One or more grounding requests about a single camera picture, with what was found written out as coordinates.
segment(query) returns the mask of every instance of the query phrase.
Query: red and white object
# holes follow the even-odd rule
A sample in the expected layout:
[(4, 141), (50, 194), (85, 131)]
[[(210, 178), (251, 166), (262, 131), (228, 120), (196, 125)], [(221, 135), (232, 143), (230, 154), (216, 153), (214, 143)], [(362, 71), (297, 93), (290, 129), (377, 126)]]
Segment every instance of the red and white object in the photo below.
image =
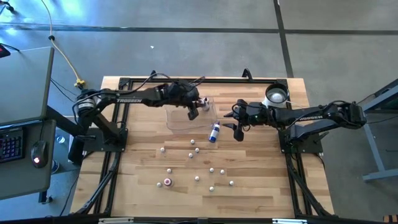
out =
[(172, 179), (166, 178), (166, 179), (164, 179), (163, 183), (164, 183), (165, 186), (170, 187), (173, 182), (172, 182)]

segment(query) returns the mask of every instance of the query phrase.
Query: black robotic arm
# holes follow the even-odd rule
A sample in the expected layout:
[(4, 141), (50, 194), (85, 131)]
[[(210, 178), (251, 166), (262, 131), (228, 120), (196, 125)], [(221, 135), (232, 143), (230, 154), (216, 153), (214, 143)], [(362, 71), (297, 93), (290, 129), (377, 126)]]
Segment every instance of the black robotic arm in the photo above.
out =
[[(355, 102), (333, 101), (327, 105), (290, 110), (287, 108), (266, 107), (260, 102), (246, 103), (238, 100), (232, 112), (224, 115), (234, 118), (238, 125), (224, 124), (234, 130), (234, 138), (243, 141), (245, 126), (268, 125), (278, 131), (290, 132), (290, 140), (305, 138), (334, 128), (358, 129), (366, 123), (363, 111)], [(321, 120), (306, 126), (294, 125), (297, 121)]]
[[(117, 127), (116, 123), (109, 122), (101, 112), (113, 103), (139, 103), (150, 107), (174, 105), (188, 108), (188, 118), (193, 120), (198, 116), (199, 107), (207, 107), (207, 101), (199, 97), (197, 83), (186, 80), (171, 80), (170, 84), (164, 83), (145, 90), (139, 88), (131, 91), (123, 90), (83, 90), (78, 101), (73, 105), (73, 112), (77, 107), (78, 120), (75, 121), (81, 128), (82, 138), (86, 139), (91, 124), (97, 125), (102, 130), (104, 143), (124, 144), (126, 133)], [(68, 158), (81, 164), (84, 142), (74, 139)]]

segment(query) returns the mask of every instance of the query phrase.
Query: cable connector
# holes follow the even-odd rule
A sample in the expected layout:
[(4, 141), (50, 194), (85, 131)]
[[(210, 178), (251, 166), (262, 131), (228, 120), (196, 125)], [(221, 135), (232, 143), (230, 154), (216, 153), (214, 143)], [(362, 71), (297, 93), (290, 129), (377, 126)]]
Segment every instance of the cable connector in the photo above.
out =
[(82, 89), (84, 89), (85, 83), (86, 83), (86, 81), (81, 80), (81, 79), (78, 78), (76, 80), (75, 87), (77, 87), (77, 88), (82, 90)]

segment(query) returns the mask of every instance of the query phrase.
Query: yellow cable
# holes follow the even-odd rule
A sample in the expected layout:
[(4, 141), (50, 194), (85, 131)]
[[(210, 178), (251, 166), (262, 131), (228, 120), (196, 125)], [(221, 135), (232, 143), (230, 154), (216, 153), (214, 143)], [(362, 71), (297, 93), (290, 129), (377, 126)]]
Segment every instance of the yellow cable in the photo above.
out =
[[(53, 35), (52, 35), (52, 19), (51, 19), (50, 11), (49, 11), (47, 5), (44, 3), (44, 1), (43, 1), (43, 0), (41, 0), (41, 1), (42, 1), (43, 5), (44, 5), (45, 9), (47, 10), (47, 13), (49, 14), (49, 19), (50, 19), (50, 36), (53, 36)], [(79, 75), (77, 74), (77, 72), (76, 72), (75, 68), (73, 67), (72, 63), (70, 63), (68, 57), (61, 51), (61, 49), (59, 49), (59, 47), (55, 44), (54, 40), (51, 40), (51, 43), (52, 43), (52, 45), (62, 54), (62, 56), (63, 56), (63, 57), (65, 58), (65, 60), (68, 62), (69, 66), (72, 68), (72, 70), (73, 70), (73, 72), (74, 72), (74, 74), (75, 74), (75, 76), (76, 76), (76, 79), (77, 79), (76, 84), (84, 84), (85, 81), (82, 80), (82, 79), (80, 79), (80, 77), (79, 77)]]

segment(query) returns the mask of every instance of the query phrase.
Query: desk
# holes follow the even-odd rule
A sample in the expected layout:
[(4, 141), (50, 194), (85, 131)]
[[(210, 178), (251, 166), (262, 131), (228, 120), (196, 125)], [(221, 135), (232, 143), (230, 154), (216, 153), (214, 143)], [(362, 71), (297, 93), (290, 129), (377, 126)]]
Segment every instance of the desk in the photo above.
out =
[[(102, 88), (115, 89), (120, 77), (104, 77)], [(290, 99), (308, 106), (304, 81), (287, 79)], [(201, 96), (213, 97), (217, 117), (231, 111), (238, 98), (262, 101), (268, 84), (202, 83)], [(109, 120), (113, 106), (103, 111)], [(192, 131), (173, 134), (166, 126), (164, 108), (131, 105), (127, 126), (129, 137), (123, 153), (114, 204), (113, 217), (215, 217), (269, 218), (293, 217), (292, 199), (285, 156), (280, 153), (277, 131), (271, 127), (253, 127), (243, 142), (233, 139), (232, 130), (222, 127), (215, 144), (208, 142), (208, 133)], [(166, 148), (162, 154), (159, 149)], [(199, 147), (193, 159), (188, 153)], [(77, 211), (97, 188), (103, 152), (94, 152), (82, 164), (71, 212)], [(317, 200), (333, 213), (325, 171), (319, 158), (303, 154), (303, 165), (309, 189)], [(208, 169), (215, 168), (210, 174)], [(226, 173), (220, 175), (220, 169)], [(166, 177), (174, 180), (170, 189), (157, 188)], [(107, 189), (103, 197), (106, 201)], [(304, 210), (301, 191), (300, 207)]]

